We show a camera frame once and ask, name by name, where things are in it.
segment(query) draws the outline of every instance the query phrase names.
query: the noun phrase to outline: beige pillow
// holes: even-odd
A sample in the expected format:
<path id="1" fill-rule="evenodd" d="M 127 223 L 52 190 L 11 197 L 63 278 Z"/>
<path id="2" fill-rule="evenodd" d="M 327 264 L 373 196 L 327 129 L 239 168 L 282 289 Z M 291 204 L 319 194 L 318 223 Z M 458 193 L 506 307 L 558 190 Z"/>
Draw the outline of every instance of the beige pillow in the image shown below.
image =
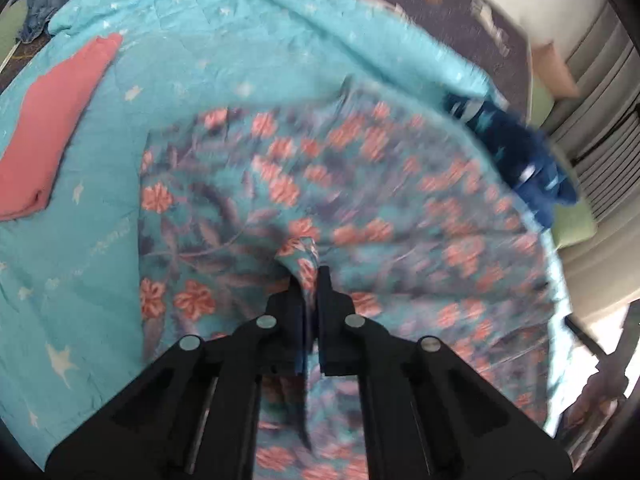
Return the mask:
<path id="1" fill-rule="evenodd" d="M 555 99 L 580 95 L 569 67 L 558 54 L 553 41 L 542 46 L 532 46 L 531 63 L 533 73 L 540 78 Z"/>

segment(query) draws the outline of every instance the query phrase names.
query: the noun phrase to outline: floral blanket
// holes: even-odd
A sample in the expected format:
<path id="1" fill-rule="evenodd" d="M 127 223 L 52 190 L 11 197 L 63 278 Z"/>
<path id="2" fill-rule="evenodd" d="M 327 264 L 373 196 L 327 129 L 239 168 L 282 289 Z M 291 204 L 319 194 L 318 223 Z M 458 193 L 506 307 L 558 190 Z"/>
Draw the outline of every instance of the floral blanket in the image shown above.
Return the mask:
<path id="1" fill-rule="evenodd" d="M 396 335 L 441 337 L 539 424 L 554 311 L 537 233 L 462 128 L 346 84 L 330 102 L 219 108 L 148 137 L 141 170 L 145 355 L 215 338 L 316 269 Z M 255 475 L 365 479 L 358 387 L 265 384 Z"/>

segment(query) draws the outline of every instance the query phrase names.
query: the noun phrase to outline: blue comforter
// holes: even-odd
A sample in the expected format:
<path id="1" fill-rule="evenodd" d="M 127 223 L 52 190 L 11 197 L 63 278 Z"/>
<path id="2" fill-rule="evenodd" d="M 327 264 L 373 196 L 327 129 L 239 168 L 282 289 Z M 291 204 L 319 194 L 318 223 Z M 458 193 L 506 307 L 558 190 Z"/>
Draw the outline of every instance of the blue comforter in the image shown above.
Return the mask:
<path id="1" fill-rule="evenodd" d="M 0 224 L 0 415 L 40 466 L 144 366 L 138 171 L 150 130 L 222 105 L 325 99 L 348 75 L 419 107 L 440 102 L 443 87 L 494 94 L 481 70 L 359 0 L 71 0 L 49 30 L 52 41 L 0 96 L 0 154 L 37 76 L 96 35 L 125 40 L 47 209 Z M 497 180 L 468 133 L 443 121 Z M 559 317 L 568 301 L 551 252 L 548 262 Z M 552 340 L 550 386 L 562 341 Z"/>

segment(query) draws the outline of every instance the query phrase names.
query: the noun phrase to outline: pink folded cloth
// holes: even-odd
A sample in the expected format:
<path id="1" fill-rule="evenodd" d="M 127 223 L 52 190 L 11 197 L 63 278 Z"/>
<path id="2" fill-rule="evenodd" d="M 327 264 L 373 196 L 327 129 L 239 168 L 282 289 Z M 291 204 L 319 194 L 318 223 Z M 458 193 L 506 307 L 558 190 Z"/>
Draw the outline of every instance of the pink folded cloth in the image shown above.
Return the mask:
<path id="1" fill-rule="evenodd" d="M 0 158 L 0 220 L 47 206 L 69 138 L 121 43 L 119 34 L 94 38 L 29 87 Z"/>

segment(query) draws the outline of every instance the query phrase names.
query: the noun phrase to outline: green cushion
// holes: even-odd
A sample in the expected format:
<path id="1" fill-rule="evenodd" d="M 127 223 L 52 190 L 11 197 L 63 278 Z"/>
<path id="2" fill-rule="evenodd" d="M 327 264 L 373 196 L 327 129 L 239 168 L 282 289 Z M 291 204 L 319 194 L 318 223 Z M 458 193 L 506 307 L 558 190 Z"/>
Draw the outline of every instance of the green cushion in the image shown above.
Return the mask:
<path id="1" fill-rule="evenodd" d="M 0 14 L 0 65 L 14 47 L 26 17 L 27 0 L 18 0 Z"/>
<path id="2" fill-rule="evenodd" d="M 531 117 L 529 124 L 539 128 L 549 117 L 555 101 L 540 79 L 533 76 L 531 82 Z M 560 148 L 552 143 L 550 148 L 558 164 L 566 171 L 574 185 L 579 189 L 578 177 L 574 168 L 564 156 Z M 597 224 L 591 213 L 588 200 L 580 194 L 578 203 L 572 206 L 556 204 L 554 225 L 551 228 L 556 248 L 561 249 L 578 244 L 596 234 Z"/>
<path id="3" fill-rule="evenodd" d="M 531 81 L 531 117 L 529 124 L 539 128 L 546 118 L 549 117 L 552 108 L 556 102 L 553 96 L 542 84 L 542 81 L 533 76 Z"/>
<path id="4" fill-rule="evenodd" d="M 560 148 L 549 143 L 551 152 L 554 154 L 558 164 L 566 171 L 574 186 L 580 189 L 578 177 L 574 168 L 567 160 L 566 156 Z M 596 224 L 591 205 L 588 200 L 580 192 L 580 200 L 572 206 L 564 206 L 556 204 L 554 225 L 551 228 L 556 248 L 572 246 L 588 240 L 596 234 L 598 225 Z"/>

